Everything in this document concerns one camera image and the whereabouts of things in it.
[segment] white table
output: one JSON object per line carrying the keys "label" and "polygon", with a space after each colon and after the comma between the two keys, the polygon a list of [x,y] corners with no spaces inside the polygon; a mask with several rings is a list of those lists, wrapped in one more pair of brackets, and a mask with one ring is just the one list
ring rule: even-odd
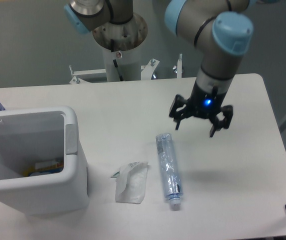
{"label": "white table", "polygon": [[[43,216],[0,203],[0,240],[231,240],[286,235],[286,152],[262,78],[237,75],[224,104],[228,130],[209,138],[208,120],[178,131],[174,96],[194,78],[0,89],[8,109],[68,105],[90,167],[88,208]],[[184,191],[180,211],[163,200],[155,136],[170,132]],[[119,166],[149,161],[145,199],[115,203]]]}

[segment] white trash bin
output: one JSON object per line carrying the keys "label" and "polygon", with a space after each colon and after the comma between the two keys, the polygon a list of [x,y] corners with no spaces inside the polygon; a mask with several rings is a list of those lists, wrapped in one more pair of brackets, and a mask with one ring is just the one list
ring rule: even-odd
{"label": "white trash bin", "polygon": [[[23,176],[54,159],[63,163],[60,172]],[[87,168],[72,108],[0,111],[0,202],[27,215],[85,208]]]}

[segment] light blue joint cap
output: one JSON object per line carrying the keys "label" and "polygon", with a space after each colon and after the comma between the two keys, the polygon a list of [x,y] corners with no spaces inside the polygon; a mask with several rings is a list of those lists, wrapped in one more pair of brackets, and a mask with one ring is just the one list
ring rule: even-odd
{"label": "light blue joint cap", "polygon": [[166,8],[164,21],[167,28],[177,35],[177,24],[181,9],[186,0],[172,0]]}
{"label": "light blue joint cap", "polygon": [[225,52],[235,56],[242,56],[248,51],[253,31],[250,19],[232,11],[218,15],[212,27],[215,42]]}
{"label": "light blue joint cap", "polygon": [[84,24],[80,21],[80,19],[75,15],[69,5],[64,6],[65,14],[73,25],[73,27],[77,30],[79,34],[87,34],[90,31],[84,26]]}
{"label": "light blue joint cap", "polygon": [[249,0],[248,7],[247,7],[247,8],[253,6],[256,2],[257,2],[257,0]]}

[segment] blue led light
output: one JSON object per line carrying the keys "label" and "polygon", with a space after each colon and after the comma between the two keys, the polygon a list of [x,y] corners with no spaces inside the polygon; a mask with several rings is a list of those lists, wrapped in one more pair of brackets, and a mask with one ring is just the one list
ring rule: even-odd
{"label": "blue led light", "polygon": [[212,100],[211,99],[205,99],[203,102],[203,105],[205,107],[209,107],[212,104]]}

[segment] crumpled paper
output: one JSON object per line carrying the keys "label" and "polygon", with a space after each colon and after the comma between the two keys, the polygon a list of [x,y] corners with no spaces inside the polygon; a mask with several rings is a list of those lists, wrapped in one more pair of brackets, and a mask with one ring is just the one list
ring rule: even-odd
{"label": "crumpled paper", "polygon": [[111,178],[116,178],[115,201],[140,204],[145,197],[148,162],[136,161],[121,166]]}

